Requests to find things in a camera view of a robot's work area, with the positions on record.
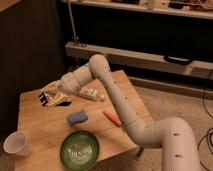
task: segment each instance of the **white cup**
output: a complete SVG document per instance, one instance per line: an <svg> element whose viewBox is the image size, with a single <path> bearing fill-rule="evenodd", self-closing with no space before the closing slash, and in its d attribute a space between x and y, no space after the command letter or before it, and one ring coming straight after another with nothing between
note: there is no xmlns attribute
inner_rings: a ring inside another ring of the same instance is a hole
<svg viewBox="0 0 213 171"><path fill-rule="evenodd" d="M32 152L32 145L29 137L25 132L16 131L10 134L3 145L4 151L9 154L15 154L18 156L29 156Z"/></svg>

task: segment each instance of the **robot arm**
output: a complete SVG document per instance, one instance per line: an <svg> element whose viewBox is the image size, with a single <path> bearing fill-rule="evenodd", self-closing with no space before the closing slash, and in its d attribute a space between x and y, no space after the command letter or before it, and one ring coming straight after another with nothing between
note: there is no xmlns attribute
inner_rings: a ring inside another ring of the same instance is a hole
<svg viewBox="0 0 213 171"><path fill-rule="evenodd" d="M113 80L107 60L94 55L89 63L65 74L59 88L77 94L80 88L98 78L130 139L144 148L162 148L163 171L201 171L196 142L191 127L180 118L168 118L146 124Z"/></svg>

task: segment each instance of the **green bowl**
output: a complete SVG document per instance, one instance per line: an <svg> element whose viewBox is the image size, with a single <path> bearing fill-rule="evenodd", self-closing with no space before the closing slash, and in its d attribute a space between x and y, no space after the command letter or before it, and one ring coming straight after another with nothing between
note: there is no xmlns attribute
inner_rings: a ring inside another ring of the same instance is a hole
<svg viewBox="0 0 213 171"><path fill-rule="evenodd" d="M88 131L76 131L68 135L60 151L63 165L71 171L90 169L99 155L97 138Z"/></svg>

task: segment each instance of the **cable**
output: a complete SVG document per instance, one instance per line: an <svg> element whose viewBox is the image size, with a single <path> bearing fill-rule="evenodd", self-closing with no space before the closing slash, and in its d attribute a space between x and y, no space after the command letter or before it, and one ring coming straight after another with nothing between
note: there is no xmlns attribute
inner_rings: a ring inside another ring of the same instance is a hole
<svg viewBox="0 0 213 171"><path fill-rule="evenodd" d="M206 104L205 104L205 95L206 95L206 89L207 89L209 80L211 80L212 73L213 73L213 69L209 72L209 75L208 75L208 78L207 78L207 81L206 81L206 85L205 85L205 87L203 88L203 90L204 90L204 91L203 91L203 107L204 107L206 113L207 113L211 118L213 118L213 114L211 114L211 113L209 112L209 110L207 109L207 107L206 107ZM204 136L200 139L200 141L199 141L199 143L198 143L198 146L197 146L198 151L199 151L200 145L201 145L201 143L203 142L204 139L206 139L206 142L207 142L209 151L210 151L211 154L213 155L213 128L210 128L210 129L207 131L206 135L204 135ZM211 171L209 168L206 167L206 165L205 165L202 161L200 161L200 164L201 164L201 166L205 169L205 171Z"/></svg>
<svg viewBox="0 0 213 171"><path fill-rule="evenodd" d="M210 71L209 76L207 78L206 86L204 87L204 91L203 91L203 107L204 107L206 113L213 119L213 114L211 114L209 112L209 110L207 109L206 104L205 104L206 88L207 88L207 85L209 83L209 80L211 79L212 73L213 73L213 69Z"/></svg>
<svg viewBox="0 0 213 171"><path fill-rule="evenodd" d="M201 143L203 142L204 139L206 139L208 148L209 148L211 154L213 155L213 128L210 128L210 129L207 131L206 135L204 135L204 136L200 139L200 141L199 141L199 143L198 143L198 146L197 146L198 151L200 150L200 145L201 145ZM208 168L203 164L202 161L200 161L200 164L201 164L201 166L202 166L206 171L211 171L210 169L208 169Z"/></svg>

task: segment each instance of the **orange carrot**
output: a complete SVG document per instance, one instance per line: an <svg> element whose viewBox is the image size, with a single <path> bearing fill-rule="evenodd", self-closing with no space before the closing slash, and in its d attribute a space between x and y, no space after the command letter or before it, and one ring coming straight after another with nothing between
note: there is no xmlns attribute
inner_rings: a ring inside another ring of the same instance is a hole
<svg viewBox="0 0 213 171"><path fill-rule="evenodd" d="M117 127L121 126L121 121L118 118L117 114L114 114L112 112L103 110L103 114Z"/></svg>

